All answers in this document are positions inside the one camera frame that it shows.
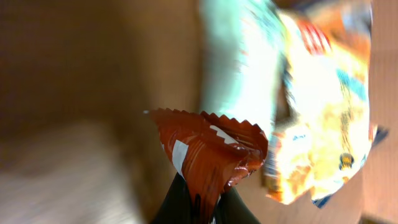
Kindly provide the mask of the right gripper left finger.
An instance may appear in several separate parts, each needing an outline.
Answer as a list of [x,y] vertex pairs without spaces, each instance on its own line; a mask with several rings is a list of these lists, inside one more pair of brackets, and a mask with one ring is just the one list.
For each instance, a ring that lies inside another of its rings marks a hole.
[[176,173],[167,195],[150,224],[194,224],[191,198],[183,177]]

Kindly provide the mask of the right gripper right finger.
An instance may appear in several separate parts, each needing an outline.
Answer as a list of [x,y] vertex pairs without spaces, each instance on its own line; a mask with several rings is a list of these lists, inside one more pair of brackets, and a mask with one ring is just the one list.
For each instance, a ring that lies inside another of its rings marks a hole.
[[221,195],[215,210],[216,224],[260,224],[233,187]]

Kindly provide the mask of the orange snack bar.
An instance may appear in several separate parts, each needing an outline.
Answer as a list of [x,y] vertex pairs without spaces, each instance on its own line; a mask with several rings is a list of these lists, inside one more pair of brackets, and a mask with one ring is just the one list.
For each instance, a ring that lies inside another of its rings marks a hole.
[[256,124],[214,113],[149,111],[161,146],[187,184],[193,212],[208,223],[221,194],[251,175],[267,155],[268,141]]

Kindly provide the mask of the yellow snack bag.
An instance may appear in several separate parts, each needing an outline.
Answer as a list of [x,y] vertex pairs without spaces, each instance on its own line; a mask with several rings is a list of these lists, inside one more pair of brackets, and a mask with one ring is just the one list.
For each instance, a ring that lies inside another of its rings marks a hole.
[[264,163],[267,196],[322,207],[364,165],[387,130],[370,121],[371,1],[320,1],[280,10],[285,97]]

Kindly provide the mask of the pale wet wipes pack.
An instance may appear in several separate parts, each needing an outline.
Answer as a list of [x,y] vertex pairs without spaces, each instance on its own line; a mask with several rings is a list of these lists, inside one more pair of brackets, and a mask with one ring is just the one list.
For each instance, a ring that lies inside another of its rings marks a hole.
[[201,110],[274,130],[285,29],[271,0],[204,0]]

